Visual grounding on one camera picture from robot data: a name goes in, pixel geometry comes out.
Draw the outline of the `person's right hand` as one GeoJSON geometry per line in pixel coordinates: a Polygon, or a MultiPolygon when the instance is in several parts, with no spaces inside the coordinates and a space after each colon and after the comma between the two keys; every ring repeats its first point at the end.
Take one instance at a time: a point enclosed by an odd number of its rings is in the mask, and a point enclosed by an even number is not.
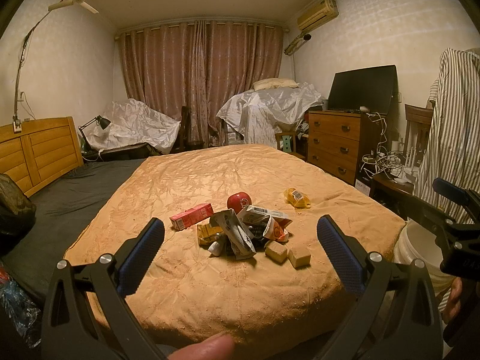
{"type": "Polygon", "coordinates": [[[450,295],[442,312],[442,321],[449,324],[461,310],[462,279],[456,277],[450,287],[450,295]]]}

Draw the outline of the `person's left hand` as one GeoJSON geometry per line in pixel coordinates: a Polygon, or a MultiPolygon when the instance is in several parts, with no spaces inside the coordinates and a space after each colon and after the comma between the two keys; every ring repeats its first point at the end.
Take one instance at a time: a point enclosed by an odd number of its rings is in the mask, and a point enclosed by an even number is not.
{"type": "Polygon", "coordinates": [[[224,360],[231,359],[235,342],[229,334],[218,333],[208,339],[176,350],[168,356],[170,360],[224,360]]]}

